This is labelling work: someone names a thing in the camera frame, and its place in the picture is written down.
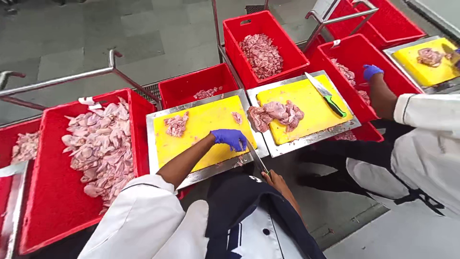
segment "raw meat pile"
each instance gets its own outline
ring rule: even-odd
[[[241,121],[241,114],[237,113],[237,112],[231,112],[231,115],[233,116],[233,118],[235,119],[235,122],[238,123],[239,125],[241,125],[242,121]]]
[[[351,130],[342,132],[340,134],[337,134],[334,136],[334,139],[336,140],[350,140],[350,141],[355,141],[357,140],[355,134]]]
[[[371,105],[371,99],[369,98],[366,91],[359,90],[358,94],[364,99],[364,102],[369,106]]]
[[[286,105],[280,102],[269,102],[263,107],[251,106],[248,109],[254,125],[260,132],[268,130],[268,123],[273,119],[286,125],[286,132],[291,132],[297,128],[299,121],[304,118],[304,113],[291,100],[287,100]]]
[[[209,98],[211,96],[214,96],[214,93],[217,92],[218,90],[222,90],[223,87],[222,86],[219,86],[219,88],[217,87],[214,87],[213,89],[209,89],[209,90],[200,90],[198,93],[196,93],[193,98],[195,99],[198,99],[198,100],[201,100],[201,99],[204,99],[204,98]]]
[[[433,51],[430,47],[419,49],[418,53],[417,62],[431,67],[439,67],[444,57],[444,54],[439,51]]]
[[[350,82],[351,85],[356,85],[355,82],[355,73],[350,71],[348,67],[337,62],[337,59],[331,59],[332,64],[345,76],[345,78]]]
[[[17,135],[17,141],[13,147],[11,164],[17,164],[23,161],[35,159],[37,157],[38,139],[40,133],[26,133]]]
[[[257,78],[265,79],[281,73],[283,58],[273,40],[265,34],[248,35],[239,43]]]
[[[189,112],[185,112],[183,116],[176,115],[172,118],[165,119],[165,125],[168,126],[166,134],[173,137],[182,137],[185,131],[185,123],[189,119]]]
[[[77,117],[67,117],[71,135],[64,135],[72,151],[70,167],[83,171],[81,182],[88,183],[83,191],[93,198],[102,196],[103,209],[115,200],[121,189],[132,180],[133,172],[131,130],[126,101],[109,104],[105,109],[92,110]]]

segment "white chef jacket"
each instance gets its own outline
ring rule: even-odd
[[[445,216],[460,218],[460,94],[403,94],[394,119],[416,127],[399,137],[391,168],[412,189],[425,191],[443,204]],[[392,199],[409,194],[388,170],[348,158],[347,169],[361,187]],[[438,215],[422,201],[396,205],[370,194],[390,209]]]
[[[261,183],[260,179],[251,177]],[[203,259],[208,204],[198,200],[185,213],[174,186],[159,175],[131,180],[102,218],[79,259]],[[308,258],[283,227],[260,204],[228,240],[237,239],[232,251],[242,258]]]

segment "gray tiled floor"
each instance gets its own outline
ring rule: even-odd
[[[431,34],[437,31],[400,0],[398,8]],[[245,5],[261,5],[263,0],[217,0],[220,40],[222,21],[246,14]],[[270,0],[270,10],[294,41],[306,40],[316,23],[305,20],[314,1]],[[7,88],[61,77],[107,66],[109,49],[125,56],[118,68],[139,84],[148,84],[215,65],[219,62],[216,35],[209,0],[70,0],[58,6],[52,0],[22,0],[15,16],[0,16],[0,71],[14,70],[26,78],[12,78]],[[35,92],[19,94],[24,100],[53,106],[111,90],[129,87],[116,75],[88,78]],[[27,108],[0,101],[0,124],[36,115]],[[282,174],[302,208],[309,230],[321,247],[340,238],[382,213],[368,198],[354,194],[334,194],[300,187],[294,172],[325,173],[329,169],[293,160],[295,153],[264,159]],[[203,181],[187,199],[200,197],[208,181]],[[360,223],[352,221],[359,218]],[[324,235],[328,228],[334,235]]]

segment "sleeve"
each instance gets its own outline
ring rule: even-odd
[[[402,94],[394,119],[427,130],[460,130],[460,94]]]
[[[102,218],[79,259],[151,259],[185,212],[174,186],[159,175],[131,180]]]

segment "stainless steel tray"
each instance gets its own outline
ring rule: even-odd
[[[247,110],[249,109],[249,101],[247,100],[246,94],[244,93],[243,89],[225,93],[223,97],[227,98],[227,97],[231,97],[235,95],[240,97],[240,101],[241,101],[241,104],[243,105],[243,109],[245,112],[247,112]],[[147,115],[147,138],[148,138],[148,145],[149,145],[150,174],[156,174],[157,171],[160,169],[158,165],[158,155],[157,155],[156,144],[155,144],[156,142],[155,142],[153,119],[156,117],[161,117],[167,114],[171,114],[173,112],[186,110],[192,107],[200,106],[200,105],[210,103],[213,101],[217,101],[220,99],[222,99],[221,94],[217,96],[209,97],[206,99],[194,101],[188,104],[179,105],[179,106],[169,108],[163,111],[154,112],[154,113]],[[251,131],[257,143],[257,149],[256,149],[257,155],[259,155],[261,158],[268,156],[269,155],[268,149],[267,149],[267,146],[265,144],[262,134],[260,132],[255,132],[252,128],[251,128]],[[249,152],[246,154],[243,154],[243,161],[244,161],[243,164],[249,163],[252,160],[253,158]],[[211,165],[201,170],[190,173],[187,176],[187,178],[179,185],[178,189],[187,187],[196,182],[203,181],[204,179],[207,179],[213,175],[217,175],[221,172],[225,172],[231,168],[234,168],[237,165],[237,162],[239,162],[239,159],[238,157],[235,157],[235,158],[225,160],[220,165]]]
[[[400,50],[400,49],[403,49],[403,48],[406,48],[406,47],[412,47],[412,46],[415,46],[415,45],[418,45],[418,44],[421,44],[421,43],[425,43],[425,42],[429,42],[429,41],[432,41],[432,40],[437,40],[437,39],[440,39],[441,37],[440,36],[433,36],[433,37],[429,37],[429,38],[425,38],[425,39],[421,39],[421,40],[418,40],[418,41],[414,41],[414,42],[411,42],[411,43],[406,43],[406,44],[402,44],[400,46],[396,46],[396,47],[391,47],[391,48],[388,48],[388,49],[384,49],[383,50],[383,53],[385,53],[385,55],[387,55],[387,57],[395,64],[396,67],[399,68],[399,70],[401,70],[401,72],[407,76],[407,78],[415,85],[417,86],[418,88],[420,88],[423,92],[425,92],[426,94],[447,94],[447,93],[450,93],[450,92],[454,92],[454,91],[458,91],[460,90],[460,78],[454,78],[452,80],[449,80],[449,81],[446,81],[446,82],[442,82],[438,85],[433,85],[433,86],[430,86],[430,87],[423,87],[421,86],[417,80],[414,78],[414,76],[412,75],[412,73],[410,71],[407,71],[405,68],[404,68],[404,65],[400,64],[398,62],[398,60],[396,60],[394,57],[393,57],[393,53]]]
[[[286,154],[288,152],[291,152],[293,150],[299,149],[301,147],[308,146],[308,145],[310,145],[312,143],[321,141],[323,139],[327,139],[327,138],[332,137],[334,135],[337,135],[339,133],[342,133],[342,132],[345,132],[345,131],[348,131],[348,130],[351,130],[351,129],[354,129],[354,128],[357,128],[357,127],[361,126],[361,123],[356,118],[355,114],[350,109],[350,107],[348,106],[346,101],[343,99],[342,95],[339,93],[339,91],[335,87],[334,83],[332,83],[331,79],[326,74],[326,72],[324,70],[321,70],[321,71],[318,71],[318,72],[311,73],[311,75],[314,76],[314,77],[319,76],[319,75],[327,76],[328,80],[331,82],[332,86],[335,88],[335,90],[339,94],[339,97],[342,98],[344,103],[347,105],[348,109],[351,111],[351,113],[353,115],[353,119],[351,119],[351,120],[349,120],[347,122],[344,122],[342,124],[336,125],[334,127],[331,127],[329,129],[325,129],[325,130],[322,130],[322,131],[307,135],[305,137],[301,137],[301,138],[299,138],[297,140],[294,140],[294,141],[291,141],[291,142],[288,142],[288,143],[284,143],[284,144],[281,144],[281,145],[277,145],[275,143],[275,140],[273,139],[273,135],[271,134],[271,131],[267,130],[266,132],[263,133],[263,135],[264,135],[265,142],[267,143],[268,150],[270,151],[271,157],[277,157],[277,156],[280,156],[282,154]],[[251,102],[251,105],[253,105],[253,106],[260,106],[257,103],[257,98],[256,98],[257,94],[259,94],[260,92],[265,91],[265,90],[269,90],[269,89],[273,89],[273,88],[277,88],[279,86],[290,84],[290,83],[293,83],[293,82],[301,81],[301,80],[304,80],[304,79],[307,79],[307,76],[302,75],[302,76],[299,76],[299,77],[294,77],[294,78],[286,79],[286,80],[283,80],[283,81],[279,81],[279,82],[259,86],[259,87],[253,88],[253,89],[249,89],[247,91],[247,94],[249,96],[249,101]]]

